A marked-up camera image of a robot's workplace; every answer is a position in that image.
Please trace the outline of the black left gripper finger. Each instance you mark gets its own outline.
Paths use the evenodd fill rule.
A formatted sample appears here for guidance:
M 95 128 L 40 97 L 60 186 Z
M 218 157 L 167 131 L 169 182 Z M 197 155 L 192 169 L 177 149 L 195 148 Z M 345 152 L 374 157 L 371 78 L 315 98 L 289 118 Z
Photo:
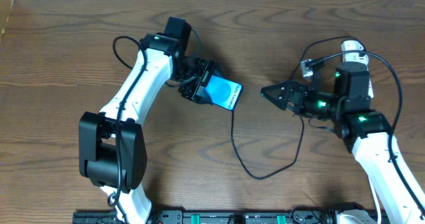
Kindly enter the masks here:
M 214 62 L 211 67 L 211 74 L 220 78 L 224 78 L 221 66 L 219 63 Z
M 213 105 L 211 96 L 206 92 L 205 87 L 198 85 L 194 92 L 194 102 L 197 104 Z

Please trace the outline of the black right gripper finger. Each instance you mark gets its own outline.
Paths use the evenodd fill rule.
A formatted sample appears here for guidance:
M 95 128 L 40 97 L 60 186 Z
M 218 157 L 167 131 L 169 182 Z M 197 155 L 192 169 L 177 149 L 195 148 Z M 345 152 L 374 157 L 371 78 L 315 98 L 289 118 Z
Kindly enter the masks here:
M 263 87 L 260 94 L 272 104 L 276 105 L 279 109 L 285 110 L 290 109 L 288 104 L 290 101 L 290 91 L 286 90 L 265 90 Z
M 265 90 L 292 90 L 293 88 L 297 87 L 298 83 L 296 81 L 287 80 L 284 82 L 280 82 L 278 84 L 273 84 L 270 86 L 265 87 Z

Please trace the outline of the blue Galaxy smartphone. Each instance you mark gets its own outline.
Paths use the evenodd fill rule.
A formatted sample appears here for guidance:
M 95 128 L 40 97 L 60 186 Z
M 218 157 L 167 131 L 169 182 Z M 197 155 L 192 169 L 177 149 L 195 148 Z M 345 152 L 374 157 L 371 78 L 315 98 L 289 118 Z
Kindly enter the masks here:
M 213 104 L 233 111 L 242 94 L 243 85 L 212 75 L 205 91 Z

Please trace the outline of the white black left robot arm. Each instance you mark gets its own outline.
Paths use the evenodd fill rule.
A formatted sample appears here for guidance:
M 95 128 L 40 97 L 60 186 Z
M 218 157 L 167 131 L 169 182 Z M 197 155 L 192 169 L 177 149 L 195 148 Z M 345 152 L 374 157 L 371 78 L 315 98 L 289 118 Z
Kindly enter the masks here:
M 152 202 L 141 183 L 147 167 L 143 123 L 167 81 L 183 98 L 212 104 L 206 87 L 217 63 L 186 56 L 192 28 L 170 17 L 162 33 L 135 40 L 137 58 L 117 94 L 98 112 L 85 112 L 78 124 L 79 170 L 108 195 L 108 205 L 124 223 L 147 223 Z

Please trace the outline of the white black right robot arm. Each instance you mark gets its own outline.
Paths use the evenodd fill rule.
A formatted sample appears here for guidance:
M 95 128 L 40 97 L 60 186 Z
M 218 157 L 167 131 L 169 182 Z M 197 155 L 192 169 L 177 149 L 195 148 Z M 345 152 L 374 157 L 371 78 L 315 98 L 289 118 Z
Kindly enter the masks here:
M 423 223 L 424 192 L 406 165 L 384 114 L 371 109 L 370 74 L 359 62 L 342 62 L 332 93 L 293 80 L 261 89 L 278 108 L 305 118 L 331 120 L 375 188 L 391 223 Z

